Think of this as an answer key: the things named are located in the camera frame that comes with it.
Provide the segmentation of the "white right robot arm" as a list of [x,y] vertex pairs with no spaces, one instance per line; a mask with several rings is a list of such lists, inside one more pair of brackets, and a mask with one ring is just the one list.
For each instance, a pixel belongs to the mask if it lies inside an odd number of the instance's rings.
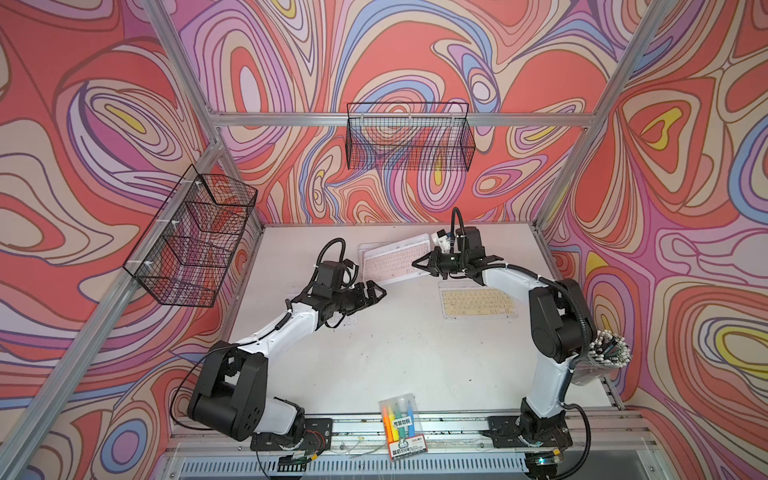
[[487,254],[481,233],[474,226],[440,230],[433,239],[433,250],[412,262],[415,269],[444,280],[464,276],[527,302],[530,334],[538,358],[532,387],[521,409],[537,420],[561,414],[575,362],[596,336],[579,284],[552,280]]

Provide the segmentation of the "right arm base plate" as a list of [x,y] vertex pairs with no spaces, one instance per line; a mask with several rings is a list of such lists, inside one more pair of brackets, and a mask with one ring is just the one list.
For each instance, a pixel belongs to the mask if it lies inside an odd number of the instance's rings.
[[550,418],[539,418],[529,413],[491,416],[488,428],[480,434],[489,438],[495,448],[565,450],[573,445],[564,413]]

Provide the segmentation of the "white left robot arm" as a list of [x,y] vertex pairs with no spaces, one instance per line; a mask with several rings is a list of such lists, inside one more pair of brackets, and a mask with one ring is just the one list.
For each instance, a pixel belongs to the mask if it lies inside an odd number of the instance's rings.
[[286,301],[282,316],[235,343],[216,343],[202,359],[187,417],[238,441],[271,434],[299,442],[304,410],[268,396],[269,362],[334,316],[344,320],[386,297],[374,281],[359,282],[357,271],[350,260],[319,263],[308,284]]

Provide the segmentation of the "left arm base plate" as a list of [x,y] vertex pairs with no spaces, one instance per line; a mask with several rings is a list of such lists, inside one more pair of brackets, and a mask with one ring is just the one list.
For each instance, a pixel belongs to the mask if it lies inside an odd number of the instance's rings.
[[320,454],[332,445],[333,419],[299,418],[288,433],[254,433],[250,449],[256,452]]

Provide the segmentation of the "pink keyboard row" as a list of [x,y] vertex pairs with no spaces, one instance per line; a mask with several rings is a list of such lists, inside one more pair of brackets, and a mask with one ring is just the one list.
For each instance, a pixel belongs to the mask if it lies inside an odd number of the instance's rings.
[[427,275],[414,269],[411,263],[432,251],[427,234],[421,234],[368,251],[365,256],[365,273],[368,280],[380,286],[415,279]]

